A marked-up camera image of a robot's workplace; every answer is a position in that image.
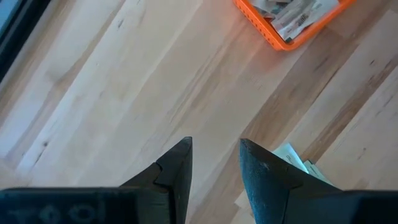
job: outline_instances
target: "wood grain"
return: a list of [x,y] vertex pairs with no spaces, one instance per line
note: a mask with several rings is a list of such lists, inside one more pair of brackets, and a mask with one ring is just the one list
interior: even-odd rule
[[246,190],[242,191],[239,197],[235,200],[235,204],[241,208],[240,210],[244,210],[246,213],[253,216]]
[[394,188],[396,11],[359,0],[276,52],[230,0],[54,1],[0,85],[0,187],[117,186],[193,136],[190,223],[252,222],[239,138]]

